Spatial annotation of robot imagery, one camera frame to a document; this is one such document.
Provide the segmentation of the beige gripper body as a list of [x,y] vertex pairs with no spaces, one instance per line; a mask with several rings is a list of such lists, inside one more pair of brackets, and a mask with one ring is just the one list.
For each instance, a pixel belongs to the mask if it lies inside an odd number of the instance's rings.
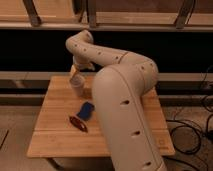
[[89,69],[94,71],[95,67],[92,63],[86,63],[86,64],[73,64],[71,66],[71,70],[70,70],[70,78],[75,77],[77,74],[80,73],[81,70],[84,69]]

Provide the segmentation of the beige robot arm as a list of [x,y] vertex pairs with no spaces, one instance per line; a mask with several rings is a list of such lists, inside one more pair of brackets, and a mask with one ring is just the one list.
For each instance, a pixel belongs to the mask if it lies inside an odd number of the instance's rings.
[[69,37],[66,48],[76,69],[102,67],[92,83],[92,100],[115,171],[167,171],[141,103],[158,81],[155,62],[98,46],[87,30]]

